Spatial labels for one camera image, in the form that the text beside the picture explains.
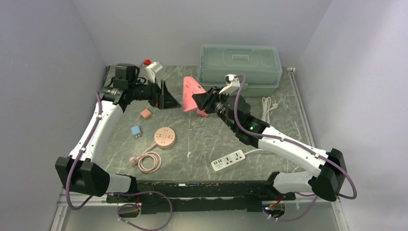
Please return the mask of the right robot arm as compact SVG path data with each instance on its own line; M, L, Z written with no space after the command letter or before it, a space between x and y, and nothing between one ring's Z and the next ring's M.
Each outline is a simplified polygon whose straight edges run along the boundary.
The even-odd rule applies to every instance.
M304 169L303 172L274 172L265 186L266 196L276 200L286 193L313 193L330 202L338 197L342 185L349 178L344 155L332 148L318 149L299 142L278 131L250 113L250 105L243 97L219 94L218 89L193 94L200 111L216 114L243 144L278 154Z

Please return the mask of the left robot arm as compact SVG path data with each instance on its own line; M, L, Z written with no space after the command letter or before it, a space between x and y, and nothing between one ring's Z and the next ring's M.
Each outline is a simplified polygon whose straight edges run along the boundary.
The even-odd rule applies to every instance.
M98 164L111 132L133 101L146 101L158 109L180 108L163 80L155 75L162 69L159 62L145 66L146 78L134 64L117 64L115 75L97 94L93 116L79 142L66 157L55 163L58 176L66 192L100 197L117 193L126 202L138 196L135 177L110 174Z

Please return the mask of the pink plug adapter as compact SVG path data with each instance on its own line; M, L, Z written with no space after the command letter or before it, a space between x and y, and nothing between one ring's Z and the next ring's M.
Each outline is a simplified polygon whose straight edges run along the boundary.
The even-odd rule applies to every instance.
M196 110L196 113L197 113L198 116L201 116L201 117L209 117L209 114L207 114L203 110Z

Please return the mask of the orange charger cube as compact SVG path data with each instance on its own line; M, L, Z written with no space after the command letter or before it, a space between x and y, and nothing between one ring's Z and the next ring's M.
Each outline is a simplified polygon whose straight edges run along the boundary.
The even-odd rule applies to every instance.
M140 112L140 118L143 118L144 120L149 119L152 116L152 113L149 109L144 109L143 111Z

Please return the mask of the white power strip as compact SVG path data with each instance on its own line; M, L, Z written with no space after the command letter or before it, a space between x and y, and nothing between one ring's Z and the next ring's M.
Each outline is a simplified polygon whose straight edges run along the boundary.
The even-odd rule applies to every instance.
M244 152L242 150L237 150L224 157L212 161L211 166L214 171L220 171L244 160L245 158L246 156Z

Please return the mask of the round pink socket hub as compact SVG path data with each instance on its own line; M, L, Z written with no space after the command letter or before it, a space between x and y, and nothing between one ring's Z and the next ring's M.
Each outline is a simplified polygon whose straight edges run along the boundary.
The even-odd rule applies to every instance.
M169 148L176 141L176 134L170 127L162 127L154 134L154 142L160 148Z

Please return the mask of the pink triangular socket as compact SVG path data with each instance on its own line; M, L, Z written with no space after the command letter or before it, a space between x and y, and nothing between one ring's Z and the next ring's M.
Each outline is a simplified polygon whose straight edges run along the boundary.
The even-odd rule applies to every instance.
M182 95L182 110L184 112L196 111L198 109L194 94L206 93L205 89L193 77L184 77L183 79L183 95Z

